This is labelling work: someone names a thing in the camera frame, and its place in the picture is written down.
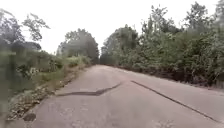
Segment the crack sealant line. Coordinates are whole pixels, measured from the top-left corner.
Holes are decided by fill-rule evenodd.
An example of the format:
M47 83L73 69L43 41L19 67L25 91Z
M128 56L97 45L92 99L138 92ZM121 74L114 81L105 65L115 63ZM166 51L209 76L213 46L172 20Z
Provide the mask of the crack sealant line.
M82 95L82 96L101 96L104 93L107 93L109 91L112 91L113 89L116 89L117 87L121 86L123 84L123 82L119 82L118 84L110 87L110 88L104 88L104 89L100 89L94 92L70 92L70 93L63 93L63 94L58 94L56 95L57 97L61 97L61 96L68 96L68 95Z
M135 83L135 84L137 84L137 85L139 85L139 86L141 86L141 87L143 87L143 88L145 88L145 89L148 89L148 90L150 90L150 91L152 91L152 92L155 92L156 94L158 94L158 95L160 95L160 96L162 96L162 97L164 97L164 98L166 98L166 99L169 99L169 100L171 100L171 101L173 101L173 102L175 102L175 103L177 103L177 104L179 104L179 105L181 105L181 106L183 106L183 107L185 107L185 108L188 108L188 109L190 109L190 110L192 110L192 111L194 111L194 112L196 112L196 113L198 113L198 114L200 114L200 115L202 115L202 116L204 116L204 117L206 117L206 118L209 118L210 120L212 120L212 121L214 121L214 122L216 122L216 123L224 124L224 122L219 121L219 120L216 120L216 119L214 119L213 117L211 117L211 116L209 116L209 115L207 115L207 114L205 114L205 113L203 113L203 112L200 112L199 110L196 110L196 109L194 109L194 108L192 108L192 107L190 107L190 106L188 106L188 105L185 105L184 103L181 103L180 101L177 101L177 100L175 100L175 99L173 99L173 98L170 98L170 97L168 97L168 96L166 96L166 95L164 95L164 94L162 94L162 93L160 93L160 92L158 92L158 91L156 91L156 90L154 90L154 89L152 89L152 88L150 88L150 87L148 87L148 86L145 86L145 85L140 84L140 83L138 83L138 82L136 82L136 81L133 81L133 80L131 80L131 82L132 82L132 83Z

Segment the roadside vegetation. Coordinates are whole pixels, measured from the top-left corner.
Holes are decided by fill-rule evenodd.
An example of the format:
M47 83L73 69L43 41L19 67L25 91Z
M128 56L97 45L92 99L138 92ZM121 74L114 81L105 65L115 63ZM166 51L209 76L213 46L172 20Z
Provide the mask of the roadside vegetation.
M101 64L223 88L224 0L217 3L213 15L195 2L179 26L165 18L167 8L152 6L151 10L142 33L125 25L107 38Z
M1 119L22 117L85 67L98 62L97 43L86 30L68 32L53 55L38 44L41 29L50 27L35 14L19 22L12 13L0 9Z

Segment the road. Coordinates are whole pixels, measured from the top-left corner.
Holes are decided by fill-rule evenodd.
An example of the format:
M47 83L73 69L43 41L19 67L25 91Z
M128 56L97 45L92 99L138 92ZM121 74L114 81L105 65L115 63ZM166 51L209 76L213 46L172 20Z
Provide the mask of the road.
M93 66L10 127L224 128L224 94L107 66Z

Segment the white sky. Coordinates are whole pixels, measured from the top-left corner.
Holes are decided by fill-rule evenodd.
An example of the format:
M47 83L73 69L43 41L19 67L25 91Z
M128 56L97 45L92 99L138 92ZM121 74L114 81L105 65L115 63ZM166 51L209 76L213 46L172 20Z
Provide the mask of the white sky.
M149 17L151 5L168 8L167 17L176 24L190 10L195 0L0 0L0 8L23 20L34 13L50 26L43 30L42 49L54 53L66 32L85 28L95 37L99 47L103 41L125 24L141 30L142 20ZM214 13L218 0L197 0Z

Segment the dark road patch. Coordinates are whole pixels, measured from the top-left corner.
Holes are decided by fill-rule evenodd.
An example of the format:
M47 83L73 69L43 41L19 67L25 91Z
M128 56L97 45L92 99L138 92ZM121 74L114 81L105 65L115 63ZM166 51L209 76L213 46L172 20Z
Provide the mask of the dark road patch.
M160 95L160 96L162 96L162 97L164 97L164 98L166 98L168 100L171 100L171 101L173 101L173 102L175 102L175 103L177 103L177 104L179 104L179 105L181 105L181 106L183 106L185 108L188 108L188 109L190 109L190 110L192 110L192 111L194 111L194 112L196 112L196 113L198 113L198 114L200 114L200 115L202 115L202 116L204 116L206 118L209 118L209 119L211 119L214 122L224 124L224 122L216 120L213 117L211 117L211 116L209 116L209 115L207 115L207 114L205 114L203 112L200 112L199 110L196 110L195 108L192 108L192 107L190 107L190 106L188 106L188 105L186 105L184 103L181 103L180 101L177 101L177 100L175 100L173 98L170 98L170 97L168 97L168 96L166 96L166 95L164 95L164 94L162 94L162 93L160 93L160 92L158 92L158 91L156 91L156 90L154 90L154 89L152 89L152 88L150 88L150 87L148 87L146 85L140 84L140 83L138 83L136 81L131 81L131 82L135 83L135 84L137 84L137 85L139 85L139 86L141 86L141 87L143 87L145 89L148 89L148 90L150 90L150 91L152 91L152 92L154 92L154 93L156 93L156 94L158 94L158 95Z
M112 91L113 89L121 86L122 82L120 82L119 84L111 87L111 88L105 88L105 89L100 89L97 90L95 92L71 92L71 93L64 93L64 94L58 94L56 96L60 97L60 96L69 96L69 95L83 95L83 96L100 96L103 95L106 92Z
M24 121L34 121L36 119L36 114L29 113L25 117L23 117Z

